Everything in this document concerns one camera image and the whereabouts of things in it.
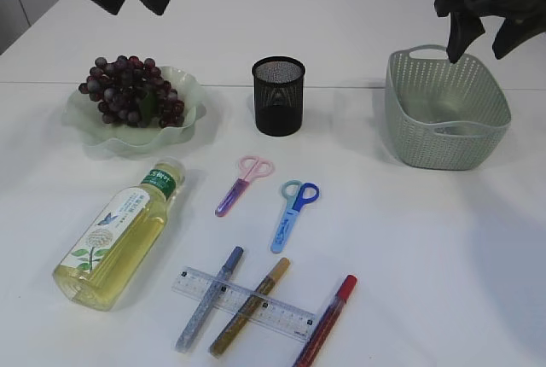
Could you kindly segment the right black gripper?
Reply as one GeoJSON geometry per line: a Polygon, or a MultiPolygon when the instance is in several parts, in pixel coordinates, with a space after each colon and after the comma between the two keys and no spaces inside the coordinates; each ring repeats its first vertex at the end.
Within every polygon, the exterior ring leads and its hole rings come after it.
{"type": "Polygon", "coordinates": [[[433,7],[438,17],[450,18],[446,53],[452,64],[485,33],[484,17],[505,20],[492,45],[497,60],[545,32],[545,0],[434,0],[433,7]]]}

